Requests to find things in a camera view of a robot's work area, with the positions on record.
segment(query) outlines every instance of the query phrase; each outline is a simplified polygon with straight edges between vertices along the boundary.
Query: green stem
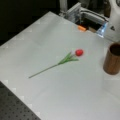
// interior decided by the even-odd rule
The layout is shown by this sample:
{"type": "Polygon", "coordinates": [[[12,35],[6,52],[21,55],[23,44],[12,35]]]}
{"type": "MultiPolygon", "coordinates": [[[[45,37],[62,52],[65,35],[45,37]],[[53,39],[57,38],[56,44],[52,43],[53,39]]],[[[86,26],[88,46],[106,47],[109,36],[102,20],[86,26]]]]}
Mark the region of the green stem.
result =
{"type": "Polygon", "coordinates": [[[34,77],[34,76],[36,76],[36,75],[38,75],[38,74],[40,74],[40,73],[42,73],[42,72],[45,72],[45,71],[47,71],[47,70],[49,70],[49,69],[51,69],[51,68],[56,67],[56,66],[58,66],[58,64],[53,65],[53,66],[51,66],[51,67],[49,67],[49,68],[47,68],[47,69],[45,69],[45,70],[42,70],[42,71],[40,71],[40,72],[38,72],[38,73],[36,73],[36,74],[30,76],[29,78],[32,78],[32,77],[34,77]]]}

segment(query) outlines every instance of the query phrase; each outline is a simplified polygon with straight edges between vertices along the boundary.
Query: red flower bud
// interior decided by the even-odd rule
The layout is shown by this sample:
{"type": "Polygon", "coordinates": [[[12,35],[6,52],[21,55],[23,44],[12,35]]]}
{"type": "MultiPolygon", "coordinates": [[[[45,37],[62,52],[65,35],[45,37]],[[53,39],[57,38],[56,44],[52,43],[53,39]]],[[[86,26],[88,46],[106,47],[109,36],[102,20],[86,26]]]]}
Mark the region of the red flower bud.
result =
{"type": "Polygon", "coordinates": [[[83,54],[83,50],[79,49],[75,51],[76,56],[81,56],[83,54]]]}

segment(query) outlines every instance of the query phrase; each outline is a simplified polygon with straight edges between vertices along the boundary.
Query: white table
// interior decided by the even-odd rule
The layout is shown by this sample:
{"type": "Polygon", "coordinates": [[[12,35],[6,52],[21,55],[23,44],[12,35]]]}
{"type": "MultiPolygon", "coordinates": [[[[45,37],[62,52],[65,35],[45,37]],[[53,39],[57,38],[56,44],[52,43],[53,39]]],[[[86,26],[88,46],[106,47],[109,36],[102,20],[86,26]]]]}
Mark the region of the white table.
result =
{"type": "Polygon", "coordinates": [[[0,47],[0,80],[42,120],[119,120],[118,87],[111,85],[120,74],[102,68],[110,43],[49,12],[0,47]],[[28,78],[78,48],[78,62],[28,78]]]}

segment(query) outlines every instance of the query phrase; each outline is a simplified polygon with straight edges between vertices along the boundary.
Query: brown cup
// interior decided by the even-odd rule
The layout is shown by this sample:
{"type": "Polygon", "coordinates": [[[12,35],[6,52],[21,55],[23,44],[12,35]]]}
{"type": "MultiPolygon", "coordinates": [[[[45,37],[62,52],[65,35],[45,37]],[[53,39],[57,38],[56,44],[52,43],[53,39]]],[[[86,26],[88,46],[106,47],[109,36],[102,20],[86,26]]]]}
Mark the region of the brown cup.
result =
{"type": "Polygon", "coordinates": [[[107,51],[103,69],[110,75],[115,75],[120,71],[120,43],[113,43],[107,51]]]}

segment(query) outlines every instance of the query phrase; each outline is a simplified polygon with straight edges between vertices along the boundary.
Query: flower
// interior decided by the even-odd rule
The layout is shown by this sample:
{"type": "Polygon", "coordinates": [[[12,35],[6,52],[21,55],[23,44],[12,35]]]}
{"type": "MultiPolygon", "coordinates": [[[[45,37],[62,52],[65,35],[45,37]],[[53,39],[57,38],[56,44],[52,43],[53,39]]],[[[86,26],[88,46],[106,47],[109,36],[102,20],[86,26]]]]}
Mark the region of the flower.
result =
{"type": "Polygon", "coordinates": [[[51,67],[49,67],[49,68],[46,68],[46,69],[44,69],[44,70],[42,70],[42,71],[40,71],[40,72],[38,72],[38,73],[30,76],[29,78],[32,78],[32,77],[34,77],[34,76],[36,76],[36,75],[38,75],[38,74],[40,74],[40,73],[42,73],[42,72],[45,72],[45,71],[47,71],[47,70],[49,70],[49,69],[51,69],[51,68],[54,68],[54,67],[59,66],[59,65],[62,65],[62,64],[64,64],[64,63],[71,62],[71,61],[79,61],[79,59],[77,59],[76,56],[81,56],[82,54],[83,54],[83,50],[82,50],[82,49],[76,50],[76,51],[75,51],[75,54],[72,54],[72,53],[70,52],[70,53],[68,53],[67,56],[66,56],[64,59],[62,59],[58,64],[55,64],[55,65],[53,65],[53,66],[51,66],[51,67]]]}

